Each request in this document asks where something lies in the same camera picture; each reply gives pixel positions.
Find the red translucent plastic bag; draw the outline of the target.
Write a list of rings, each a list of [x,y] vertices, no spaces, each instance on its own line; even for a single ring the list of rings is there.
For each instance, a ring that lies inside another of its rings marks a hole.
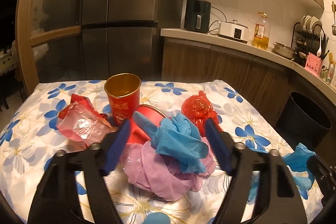
[[[117,131],[107,118],[94,108],[89,98],[72,94],[70,104],[57,116],[56,128],[71,141],[89,147],[100,143],[106,134]]]

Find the pink utensil holder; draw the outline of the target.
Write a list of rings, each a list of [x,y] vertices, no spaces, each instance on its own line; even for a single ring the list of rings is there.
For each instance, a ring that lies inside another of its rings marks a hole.
[[[312,75],[319,77],[322,69],[322,60],[316,55],[309,53],[307,55],[305,70]]]

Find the blue rubber glove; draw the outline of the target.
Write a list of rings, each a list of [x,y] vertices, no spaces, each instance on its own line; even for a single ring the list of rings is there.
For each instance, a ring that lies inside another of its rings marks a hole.
[[[159,127],[152,125],[144,131],[150,137],[155,152],[177,160],[181,172],[206,172],[201,160],[208,156],[209,147],[202,141],[198,128],[181,112],[163,118]]]
[[[258,146],[255,148],[254,144],[248,144],[248,141],[245,142],[247,147],[255,152],[267,153],[266,150]],[[298,191],[301,197],[304,200],[308,200],[309,193],[311,192],[311,188],[314,189],[311,194],[315,193],[317,195],[321,195],[321,191],[317,188],[317,183],[315,182],[315,177],[307,168],[307,161],[311,156],[314,156],[315,152],[308,150],[308,148],[299,143],[294,152],[287,153],[282,157],[284,163],[290,168],[291,172],[297,172],[299,174],[292,174],[294,182],[298,188]],[[252,204],[256,200],[257,190],[259,187],[259,171],[252,172],[252,180],[251,180],[251,188],[249,190],[247,203]]]

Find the wooden framed glass door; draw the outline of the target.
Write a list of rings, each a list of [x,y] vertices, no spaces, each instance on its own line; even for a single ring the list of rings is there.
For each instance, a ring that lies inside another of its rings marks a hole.
[[[27,94],[39,83],[84,79],[83,0],[18,0],[15,41]]]

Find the cooking oil bottle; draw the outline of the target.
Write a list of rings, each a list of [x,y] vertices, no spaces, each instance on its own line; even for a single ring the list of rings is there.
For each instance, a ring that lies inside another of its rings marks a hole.
[[[253,33],[252,44],[254,47],[267,50],[269,46],[270,24],[268,16],[264,12],[259,12]]]

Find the lilac plastic bag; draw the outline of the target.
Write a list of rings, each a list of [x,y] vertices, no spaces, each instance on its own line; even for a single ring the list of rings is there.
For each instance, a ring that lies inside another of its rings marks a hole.
[[[165,201],[177,201],[188,191],[198,192],[203,180],[210,176],[216,167],[213,153],[201,159],[204,173],[183,173],[177,160],[155,152],[147,141],[144,144],[127,144],[120,162],[130,184],[154,193]]]

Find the black dish rack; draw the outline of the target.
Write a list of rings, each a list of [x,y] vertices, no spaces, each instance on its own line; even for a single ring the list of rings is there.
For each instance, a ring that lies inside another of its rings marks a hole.
[[[295,52],[294,62],[304,67],[309,53],[325,58],[328,41],[322,22],[315,16],[304,15],[293,27],[291,48]]]

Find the steel bowl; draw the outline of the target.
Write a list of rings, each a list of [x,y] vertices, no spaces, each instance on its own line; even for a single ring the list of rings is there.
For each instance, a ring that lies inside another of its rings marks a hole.
[[[281,43],[273,43],[272,51],[289,60],[292,60],[296,54],[295,50]]]

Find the lying red paper cup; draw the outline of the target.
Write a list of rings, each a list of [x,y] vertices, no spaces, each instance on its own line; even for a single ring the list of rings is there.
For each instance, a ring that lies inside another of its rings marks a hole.
[[[136,111],[134,112],[130,122],[130,137],[127,140],[127,144],[144,144],[150,137],[144,131],[146,128],[151,128],[152,125],[159,127],[163,118],[166,118],[161,110],[150,106],[150,105],[139,105]]]

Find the upright red paper cup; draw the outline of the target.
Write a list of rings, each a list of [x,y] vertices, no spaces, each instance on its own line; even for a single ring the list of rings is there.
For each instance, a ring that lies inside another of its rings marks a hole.
[[[130,119],[140,102],[141,79],[132,73],[120,73],[109,77],[104,85],[116,125]]]

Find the dark grey refrigerator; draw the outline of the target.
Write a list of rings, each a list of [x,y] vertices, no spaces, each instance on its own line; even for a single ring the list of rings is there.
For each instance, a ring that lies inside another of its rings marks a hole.
[[[133,73],[162,75],[161,30],[179,28],[183,0],[83,0],[81,29],[85,75],[103,80]]]

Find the white rice cooker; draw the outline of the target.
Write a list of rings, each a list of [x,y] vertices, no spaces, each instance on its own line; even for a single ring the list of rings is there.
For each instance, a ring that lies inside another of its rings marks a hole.
[[[246,44],[248,42],[249,28],[239,24],[237,20],[221,22],[218,28],[218,36]]]

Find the black trash bin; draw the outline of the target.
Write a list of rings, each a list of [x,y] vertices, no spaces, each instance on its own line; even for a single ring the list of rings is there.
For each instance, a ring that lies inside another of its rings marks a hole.
[[[292,92],[285,104],[275,130],[295,148],[299,143],[314,151],[331,130],[332,123],[326,112],[313,100]]]

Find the crumpled red plastic wrapper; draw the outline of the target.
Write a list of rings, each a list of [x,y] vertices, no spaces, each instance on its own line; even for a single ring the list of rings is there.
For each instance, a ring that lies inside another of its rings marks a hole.
[[[206,93],[202,90],[197,95],[190,96],[183,102],[181,112],[198,128],[202,137],[206,136],[205,122],[209,118],[214,121],[218,129],[221,129],[219,127],[219,116],[207,98]]]

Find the white kitchen countertop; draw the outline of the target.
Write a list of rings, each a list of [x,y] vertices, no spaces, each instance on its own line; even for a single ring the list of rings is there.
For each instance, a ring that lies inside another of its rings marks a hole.
[[[282,65],[298,73],[304,79],[309,81],[313,86],[315,86],[321,93],[323,93],[324,96],[326,96],[332,103],[335,103],[335,88],[328,85],[319,77],[309,73],[301,65],[271,51],[261,50],[251,45],[236,42],[230,39],[221,38],[210,34],[186,31],[179,28],[163,28],[161,29],[161,37],[169,39],[172,43],[204,48],[218,52],[233,50],[242,53],[244,56],[252,55],[254,57]]]

